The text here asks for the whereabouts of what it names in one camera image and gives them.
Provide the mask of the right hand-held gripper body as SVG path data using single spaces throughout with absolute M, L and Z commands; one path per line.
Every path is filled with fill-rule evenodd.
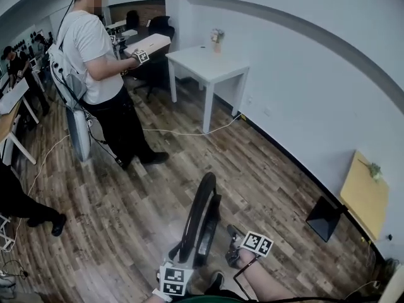
M 231 268 L 238 267 L 241 249 L 253 253 L 256 258 L 266 258 L 273 246 L 273 241 L 270 238 L 252 231 L 249 231 L 246 235 L 239 231 L 230 231 L 230 237 L 229 250 L 225 258 Z

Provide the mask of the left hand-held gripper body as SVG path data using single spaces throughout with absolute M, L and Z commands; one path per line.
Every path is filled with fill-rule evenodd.
M 174 258 L 165 254 L 157 273 L 159 290 L 169 297 L 184 297 L 193 275 L 193 249 L 184 263 L 179 261 L 179 254 L 180 251 Z

